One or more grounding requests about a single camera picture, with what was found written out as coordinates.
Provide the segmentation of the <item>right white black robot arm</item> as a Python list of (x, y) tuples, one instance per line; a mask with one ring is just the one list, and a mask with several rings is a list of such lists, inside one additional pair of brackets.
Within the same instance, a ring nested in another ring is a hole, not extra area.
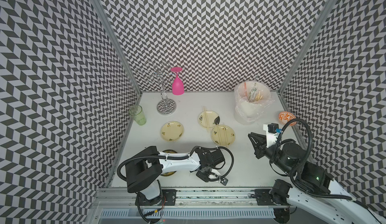
[[(307, 131), (307, 148), (303, 149), (293, 139), (283, 139), (284, 131), (291, 123), (300, 123)], [(277, 205), (302, 209), (329, 224), (384, 224), (385, 217), (349, 194), (322, 167), (308, 158), (313, 149), (311, 128), (299, 118), (288, 121), (283, 128), (271, 123), (263, 126), (265, 135), (251, 132), (248, 138), (257, 159), (268, 158), (271, 167), (277, 166), (280, 176), (268, 196)]]

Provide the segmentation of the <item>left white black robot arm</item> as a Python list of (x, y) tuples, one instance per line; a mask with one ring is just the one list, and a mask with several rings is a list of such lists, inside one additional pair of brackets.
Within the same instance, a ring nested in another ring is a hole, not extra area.
[(126, 182), (127, 192), (136, 194), (137, 207), (170, 204), (164, 195), (159, 176), (179, 171), (195, 173), (202, 181), (227, 185), (234, 166), (234, 155), (226, 147), (196, 146), (188, 153), (167, 153), (150, 146), (124, 160), (117, 176)]

